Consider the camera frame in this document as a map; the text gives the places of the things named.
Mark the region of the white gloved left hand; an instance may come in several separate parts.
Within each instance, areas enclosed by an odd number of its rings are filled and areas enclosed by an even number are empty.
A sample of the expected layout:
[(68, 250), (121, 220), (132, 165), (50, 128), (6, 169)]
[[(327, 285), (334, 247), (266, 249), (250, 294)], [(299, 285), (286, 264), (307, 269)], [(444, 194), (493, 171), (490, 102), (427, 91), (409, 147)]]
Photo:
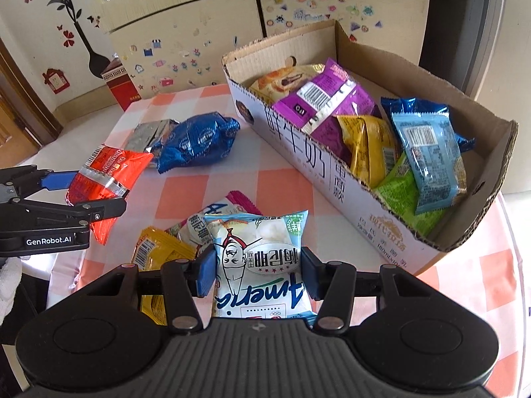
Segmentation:
[(19, 258), (8, 258), (0, 270), (0, 324), (11, 312), (16, 289), (23, 273), (23, 264)]

